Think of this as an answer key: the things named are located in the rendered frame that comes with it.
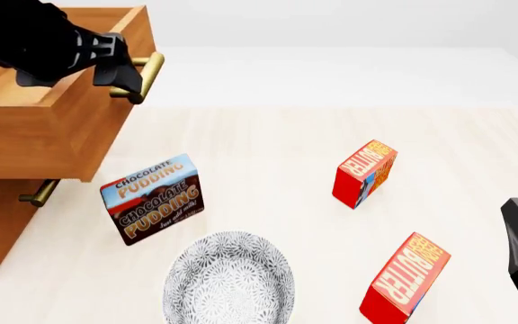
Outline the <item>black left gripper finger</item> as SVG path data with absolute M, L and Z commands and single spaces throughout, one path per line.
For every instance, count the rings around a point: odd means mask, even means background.
M 95 61 L 94 86 L 113 86 L 131 94 L 141 92 L 142 77 L 128 53 L 99 56 Z
M 62 70 L 56 69 L 46 72 L 44 76 L 35 77 L 27 72 L 16 70 L 15 83 L 21 87 L 36 87 L 42 86 L 52 88 L 62 78 Z

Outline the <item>grey patterned bowl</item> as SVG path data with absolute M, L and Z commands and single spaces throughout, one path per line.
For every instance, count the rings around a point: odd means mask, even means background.
M 295 282 L 283 253 L 263 237 L 221 231 L 198 239 L 165 279 L 166 324 L 288 324 Z

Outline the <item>chocolate pudding box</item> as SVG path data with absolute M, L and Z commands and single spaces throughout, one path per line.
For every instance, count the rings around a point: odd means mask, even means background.
M 198 169 L 185 153 L 105 184 L 100 194 L 128 246 L 205 208 Z

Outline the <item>wooden drawer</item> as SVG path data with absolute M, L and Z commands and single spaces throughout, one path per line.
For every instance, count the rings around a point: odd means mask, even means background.
M 117 32 L 132 58 L 156 52 L 147 8 L 67 7 L 94 32 Z M 95 87 L 86 69 L 54 87 L 20 87 L 0 67 L 0 179 L 93 179 L 131 109 L 128 99 Z

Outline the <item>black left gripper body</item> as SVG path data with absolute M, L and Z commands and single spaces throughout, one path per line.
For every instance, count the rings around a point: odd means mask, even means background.
M 72 68 L 85 69 L 101 64 L 117 67 L 126 64 L 127 43 L 121 34 L 77 31 L 76 35 L 76 54 Z

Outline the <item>red butter box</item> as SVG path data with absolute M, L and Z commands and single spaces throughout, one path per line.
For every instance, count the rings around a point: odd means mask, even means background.
M 355 209 L 388 179 L 396 157 L 393 148 L 371 140 L 337 167 L 332 195 Z
M 372 281 L 360 312 L 371 324 L 406 324 L 451 255 L 415 232 Z

